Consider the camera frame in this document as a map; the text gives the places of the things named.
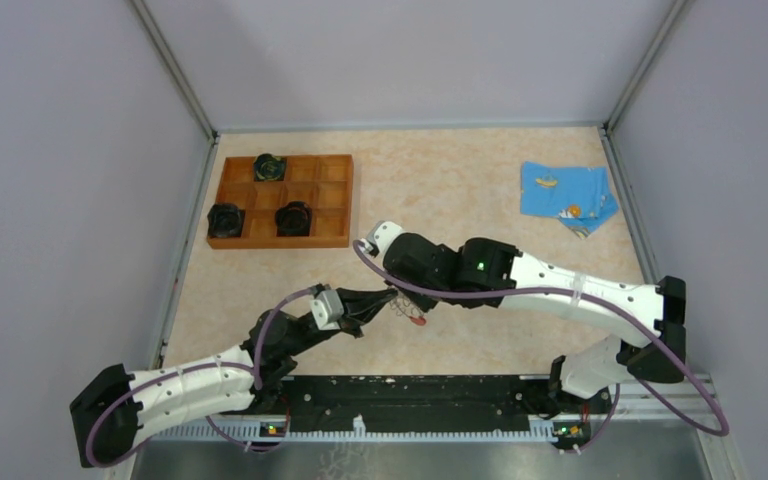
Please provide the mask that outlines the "large metal keyring red grip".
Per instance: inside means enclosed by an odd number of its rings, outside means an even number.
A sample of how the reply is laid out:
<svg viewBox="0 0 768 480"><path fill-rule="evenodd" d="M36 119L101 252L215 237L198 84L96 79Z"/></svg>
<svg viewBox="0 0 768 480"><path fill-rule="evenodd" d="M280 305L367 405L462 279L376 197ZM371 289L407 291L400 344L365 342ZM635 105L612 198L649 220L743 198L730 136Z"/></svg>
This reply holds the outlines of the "large metal keyring red grip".
<svg viewBox="0 0 768 480"><path fill-rule="evenodd" d="M396 316L404 317L416 326L422 327L427 324L425 314L416 304L403 294L397 295L388 303L388 305L390 310L393 311Z"/></svg>

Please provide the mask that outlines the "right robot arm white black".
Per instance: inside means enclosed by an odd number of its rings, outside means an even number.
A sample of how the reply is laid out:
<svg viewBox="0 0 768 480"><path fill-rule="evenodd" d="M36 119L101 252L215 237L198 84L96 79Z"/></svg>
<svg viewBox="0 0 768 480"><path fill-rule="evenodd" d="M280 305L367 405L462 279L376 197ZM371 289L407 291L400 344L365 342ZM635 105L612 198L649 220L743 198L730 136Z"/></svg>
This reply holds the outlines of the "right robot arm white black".
<svg viewBox="0 0 768 480"><path fill-rule="evenodd" d="M465 309L550 313L607 332L607 337L553 361L549 404L572 412L603 388L631 379L684 380L686 284L625 284L542 261L517 247L472 238L456 250L411 232L373 233L372 256L421 311L438 303Z"/></svg>

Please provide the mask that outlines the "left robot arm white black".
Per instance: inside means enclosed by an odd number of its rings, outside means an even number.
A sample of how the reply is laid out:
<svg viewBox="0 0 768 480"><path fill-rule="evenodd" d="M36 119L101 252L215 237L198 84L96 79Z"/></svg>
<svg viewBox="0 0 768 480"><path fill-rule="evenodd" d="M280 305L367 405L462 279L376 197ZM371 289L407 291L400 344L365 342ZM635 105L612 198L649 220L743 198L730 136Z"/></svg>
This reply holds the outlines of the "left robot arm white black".
<svg viewBox="0 0 768 480"><path fill-rule="evenodd" d="M396 296L318 284L264 311L248 339L220 353L155 370L101 370L69 404L81 466L114 466L150 437L201 417L274 410L296 356L339 334L362 337Z"/></svg>

